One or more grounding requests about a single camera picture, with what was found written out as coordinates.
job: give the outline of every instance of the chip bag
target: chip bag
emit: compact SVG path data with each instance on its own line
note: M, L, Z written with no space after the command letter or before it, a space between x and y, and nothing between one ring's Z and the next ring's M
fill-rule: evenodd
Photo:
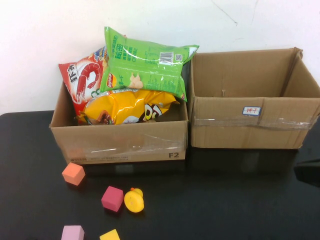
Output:
M154 42L127 38L104 28L109 53L108 68L102 76L101 92L121 88L165 91L187 101L185 82L181 76L198 45L165 46Z
M77 116L87 102L100 93L101 79L106 67L106 47L78 62L59 64L63 82L71 95Z
M87 103L79 120L89 125L143 123L164 114L175 102L175 97L165 91L106 91Z

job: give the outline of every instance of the black table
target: black table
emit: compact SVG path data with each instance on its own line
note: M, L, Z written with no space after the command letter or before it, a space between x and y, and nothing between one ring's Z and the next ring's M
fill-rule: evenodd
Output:
M320 190L293 172L295 163L320 157L320 122L299 151L189 148L186 166L86 166L76 188L61 175L52 114L0 116L0 240L59 240L64 225L81 225L87 240L112 229L121 240L320 239ZM109 185L141 188L144 211L105 211Z

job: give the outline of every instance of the foam block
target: foam block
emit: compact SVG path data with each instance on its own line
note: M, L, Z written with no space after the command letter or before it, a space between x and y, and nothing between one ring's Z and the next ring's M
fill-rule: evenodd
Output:
M124 192L113 186L108 186L101 202L104 208L118 212L122 202L124 201Z
M85 232L81 226L64 226L61 240L84 240Z
M86 174L84 168L72 162L70 162L62 172L64 180L76 186L79 185L85 175Z
M100 236L100 240L120 240L117 230L113 229L112 231L107 232Z

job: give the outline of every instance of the open cardboard box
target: open cardboard box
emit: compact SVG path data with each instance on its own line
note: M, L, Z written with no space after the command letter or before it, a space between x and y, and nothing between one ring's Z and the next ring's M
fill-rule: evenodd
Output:
M197 53L189 84L193 147L298 149L320 114L320 88L296 47Z
M67 163L184 160L188 138L186 103L172 104L156 121L77 125L72 100L62 83L50 128Z

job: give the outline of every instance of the yellow snack bag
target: yellow snack bag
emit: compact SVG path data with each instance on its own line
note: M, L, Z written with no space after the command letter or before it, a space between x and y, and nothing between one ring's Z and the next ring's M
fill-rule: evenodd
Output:
M165 91L123 88L92 98L79 118L89 125L143 123L164 114L175 97Z

